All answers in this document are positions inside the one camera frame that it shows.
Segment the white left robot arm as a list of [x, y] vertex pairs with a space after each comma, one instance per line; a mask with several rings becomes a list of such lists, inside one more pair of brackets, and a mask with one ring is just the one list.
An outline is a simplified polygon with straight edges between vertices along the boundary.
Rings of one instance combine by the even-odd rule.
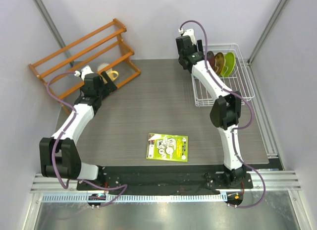
[[41, 139], [41, 173], [44, 177], [57, 178], [63, 188], [68, 188], [68, 183], [63, 182], [66, 179], [85, 181], [93, 189], [99, 190], [106, 182], [103, 169], [82, 162], [76, 144], [86, 125], [101, 107], [102, 100], [117, 90], [117, 86], [105, 71], [94, 73], [89, 66], [73, 72], [73, 75], [84, 82], [74, 105], [52, 95], [55, 100], [70, 107], [72, 112], [58, 131], [49, 138]]

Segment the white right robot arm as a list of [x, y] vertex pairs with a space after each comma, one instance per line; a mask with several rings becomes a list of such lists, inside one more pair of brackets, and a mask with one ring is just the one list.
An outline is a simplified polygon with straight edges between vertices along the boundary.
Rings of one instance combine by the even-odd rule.
[[238, 123], [241, 116], [241, 94], [226, 86], [205, 60], [201, 46], [192, 43], [190, 36], [177, 37], [178, 61], [206, 88], [213, 99], [210, 112], [212, 124], [218, 129], [223, 152], [223, 180], [230, 188], [240, 187], [246, 177], [246, 167], [240, 154]]

